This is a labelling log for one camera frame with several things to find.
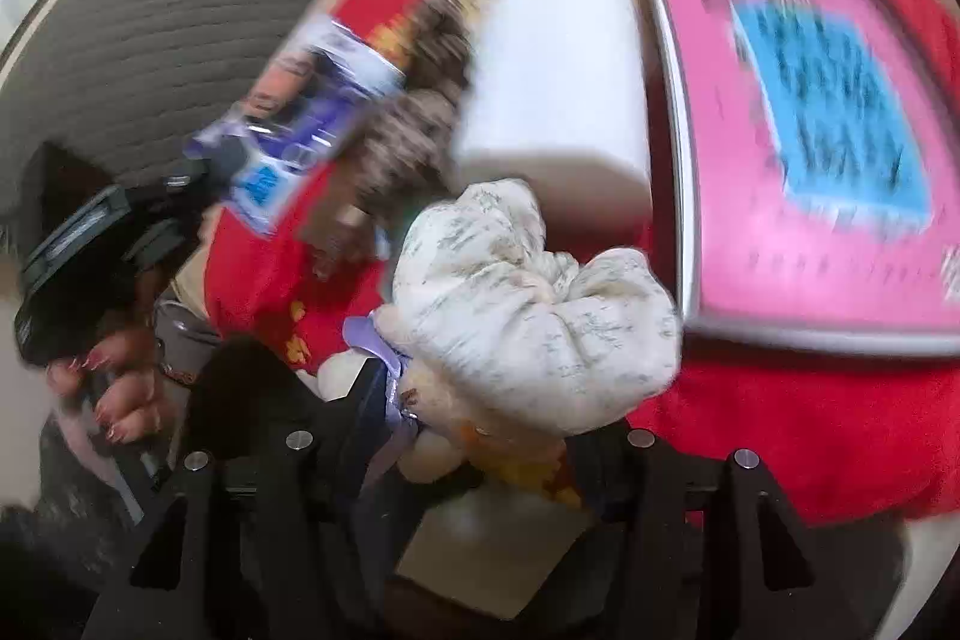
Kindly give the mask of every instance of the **white floral fabric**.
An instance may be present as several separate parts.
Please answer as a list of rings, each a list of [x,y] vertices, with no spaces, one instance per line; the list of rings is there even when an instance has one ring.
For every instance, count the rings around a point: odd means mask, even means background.
[[[459,391],[565,437],[664,391],[680,325],[640,250],[607,250],[581,268],[546,252],[545,236],[525,183],[470,186],[414,221],[394,302],[416,355]]]

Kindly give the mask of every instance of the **finger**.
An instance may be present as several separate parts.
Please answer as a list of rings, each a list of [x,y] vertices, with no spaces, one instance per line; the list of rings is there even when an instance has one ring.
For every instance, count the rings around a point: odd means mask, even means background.
[[[134,442],[166,429],[173,423],[174,408],[166,399],[157,399],[145,407],[133,410],[107,431],[110,442]]]
[[[133,305],[133,314],[141,323],[149,322],[154,311],[154,302],[157,301],[168,284],[167,275],[158,266],[143,271],[136,276],[134,290],[136,303]]]
[[[61,398],[70,397],[80,390],[83,370],[78,359],[58,359],[47,365],[47,386]]]
[[[96,344],[86,357],[83,368],[88,370],[109,366],[122,370],[152,363],[157,351],[154,333],[146,326],[136,326],[112,333]]]
[[[93,414],[101,426],[109,426],[158,396],[162,384],[152,368],[121,375],[104,391]]]

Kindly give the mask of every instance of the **white plush toy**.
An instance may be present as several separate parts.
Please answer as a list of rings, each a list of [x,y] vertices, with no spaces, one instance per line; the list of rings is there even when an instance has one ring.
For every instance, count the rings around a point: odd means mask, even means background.
[[[563,437],[613,423],[673,380],[680,326],[640,250],[581,268],[544,239],[520,180],[470,186],[411,226],[394,304],[373,322],[413,357],[400,396],[449,447],[435,434],[418,442],[400,463],[408,477],[435,480],[476,451],[550,461]],[[325,362],[310,379],[320,396],[349,389],[362,356]]]

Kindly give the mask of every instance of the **painted fingernail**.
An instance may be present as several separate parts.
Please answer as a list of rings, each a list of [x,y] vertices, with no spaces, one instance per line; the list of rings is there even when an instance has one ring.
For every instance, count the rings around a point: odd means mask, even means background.
[[[83,368],[93,371],[99,369],[105,363],[107,363],[107,357],[104,354],[99,350],[91,350],[83,360]]]

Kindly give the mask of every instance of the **red blanket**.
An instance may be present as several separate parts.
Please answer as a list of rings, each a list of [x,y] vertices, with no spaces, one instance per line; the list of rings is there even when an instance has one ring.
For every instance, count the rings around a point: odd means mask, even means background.
[[[402,39],[410,1],[340,0],[334,13],[389,54]],[[952,14],[937,0],[889,1],[960,104]],[[205,278],[208,311],[218,327],[252,330],[291,366],[308,369],[344,348],[344,316],[366,314],[379,303],[378,266],[344,268],[322,285],[310,274],[306,248],[294,239],[305,205],[325,180],[320,173],[301,194],[272,242],[224,214]],[[672,212],[669,194],[655,194],[655,201]],[[631,421],[688,453],[726,456],[752,448],[808,522],[851,520],[882,509],[920,515],[960,507],[956,375],[947,365],[688,353],[671,389],[644,403]]]

